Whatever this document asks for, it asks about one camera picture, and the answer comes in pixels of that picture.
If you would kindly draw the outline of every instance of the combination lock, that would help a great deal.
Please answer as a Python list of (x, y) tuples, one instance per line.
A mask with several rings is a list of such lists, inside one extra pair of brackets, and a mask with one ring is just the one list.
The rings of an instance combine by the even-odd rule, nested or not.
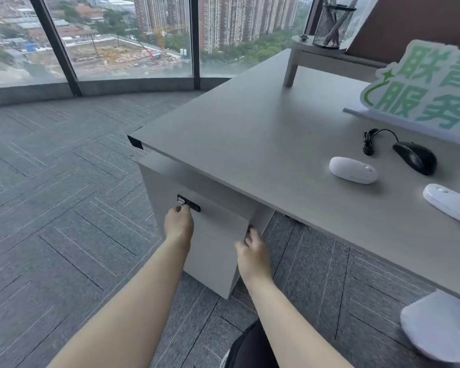
[(184, 196), (177, 195), (177, 201), (178, 201), (178, 203), (181, 203), (182, 205), (187, 205), (192, 210), (194, 210), (194, 211), (196, 211), (198, 213), (201, 211), (201, 207), (198, 204), (193, 203), (191, 200), (186, 199)]

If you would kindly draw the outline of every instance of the pen holder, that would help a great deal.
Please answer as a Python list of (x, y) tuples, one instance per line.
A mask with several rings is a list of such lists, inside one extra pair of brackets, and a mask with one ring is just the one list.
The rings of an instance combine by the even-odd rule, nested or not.
[(345, 5), (324, 5), (313, 44), (320, 48), (339, 49), (355, 10)]

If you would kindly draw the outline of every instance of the brown panel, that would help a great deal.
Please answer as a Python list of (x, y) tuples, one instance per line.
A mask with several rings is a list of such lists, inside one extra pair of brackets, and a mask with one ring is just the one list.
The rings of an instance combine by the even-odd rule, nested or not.
[(378, 0), (346, 54), (398, 62), (414, 39), (460, 47), (460, 0)]

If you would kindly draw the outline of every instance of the floor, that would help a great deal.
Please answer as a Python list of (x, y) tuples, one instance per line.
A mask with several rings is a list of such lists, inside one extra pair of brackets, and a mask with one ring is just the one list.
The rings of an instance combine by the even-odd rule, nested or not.
[[(198, 92), (0, 108), (0, 367), (45, 367), (160, 242), (126, 134)], [(433, 288), (282, 214), (264, 233), (278, 287), (357, 368), (440, 366), (399, 312)], [(218, 367), (257, 318), (184, 274), (152, 367)]]

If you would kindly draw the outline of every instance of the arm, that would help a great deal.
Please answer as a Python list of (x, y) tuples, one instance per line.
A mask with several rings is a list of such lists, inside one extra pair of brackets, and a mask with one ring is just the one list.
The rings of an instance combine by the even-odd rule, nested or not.
[(235, 244), (238, 268), (281, 368), (352, 368), (273, 283), (269, 253), (255, 228)]
[(169, 317), (193, 234), (189, 207), (165, 217), (166, 240), (141, 270), (49, 364), (49, 368), (148, 367)]

